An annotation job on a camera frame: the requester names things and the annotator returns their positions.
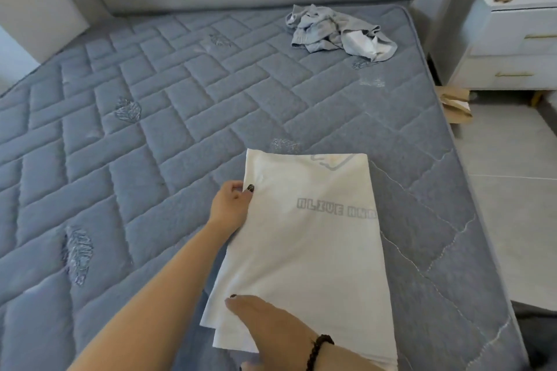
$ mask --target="mattress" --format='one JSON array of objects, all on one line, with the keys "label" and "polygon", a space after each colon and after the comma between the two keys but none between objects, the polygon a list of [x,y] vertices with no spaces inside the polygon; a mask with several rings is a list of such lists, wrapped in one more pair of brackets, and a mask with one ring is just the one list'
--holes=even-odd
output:
[{"label": "mattress", "polygon": [[[242,179],[247,148],[368,155],[400,370],[521,369],[407,11],[336,9],[380,24],[394,57],[293,49],[288,9],[130,17],[78,37],[0,99],[2,371],[65,370],[203,226],[219,185]],[[223,255],[177,370],[243,359],[198,326]]]}]

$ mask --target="gold drawer handle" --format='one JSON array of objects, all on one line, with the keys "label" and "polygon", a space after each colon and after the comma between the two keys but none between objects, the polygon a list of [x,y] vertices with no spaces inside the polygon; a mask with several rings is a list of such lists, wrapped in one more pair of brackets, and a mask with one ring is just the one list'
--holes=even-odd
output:
[{"label": "gold drawer handle", "polygon": [[503,74],[501,72],[497,72],[495,74],[496,77],[500,78],[500,77],[533,77],[534,74],[531,74],[529,72],[522,72],[522,73],[518,73],[518,74]]},{"label": "gold drawer handle", "polygon": [[528,34],[524,39],[557,39],[557,34]]}]

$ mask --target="drawer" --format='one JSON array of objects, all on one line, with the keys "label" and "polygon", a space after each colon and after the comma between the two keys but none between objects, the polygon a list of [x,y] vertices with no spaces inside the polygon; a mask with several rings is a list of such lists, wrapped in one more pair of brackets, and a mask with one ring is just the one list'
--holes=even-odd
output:
[{"label": "drawer", "polygon": [[557,88],[557,55],[467,58],[449,85],[463,88]]},{"label": "drawer", "polygon": [[557,54],[557,8],[491,12],[470,55]]}]

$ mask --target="hand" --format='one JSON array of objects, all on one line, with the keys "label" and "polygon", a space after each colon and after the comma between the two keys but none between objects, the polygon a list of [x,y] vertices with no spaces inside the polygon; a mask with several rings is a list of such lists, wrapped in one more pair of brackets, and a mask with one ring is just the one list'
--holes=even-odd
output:
[{"label": "hand", "polygon": [[236,295],[226,307],[247,326],[263,362],[242,364],[242,371],[305,371],[318,337],[310,327],[260,297]]},{"label": "hand", "polygon": [[247,208],[253,193],[249,190],[242,192],[242,186],[242,181],[225,182],[211,205],[211,215],[207,224],[222,230],[226,239],[246,221]]}]

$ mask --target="black bracelet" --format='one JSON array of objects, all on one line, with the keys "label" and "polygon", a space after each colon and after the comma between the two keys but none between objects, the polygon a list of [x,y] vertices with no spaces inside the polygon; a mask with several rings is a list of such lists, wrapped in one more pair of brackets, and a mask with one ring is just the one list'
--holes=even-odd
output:
[{"label": "black bracelet", "polygon": [[315,341],[314,348],[311,349],[310,359],[308,359],[308,367],[306,368],[306,371],[314,371],[315,361],[317,361],[317,355],[321,350],[321,346],[325,342],[330,343],[331,345],[335,344],[335,342],[333,342],[333,340],[331,339],[331,336],[329,336],[328,334],[321,334]]}]

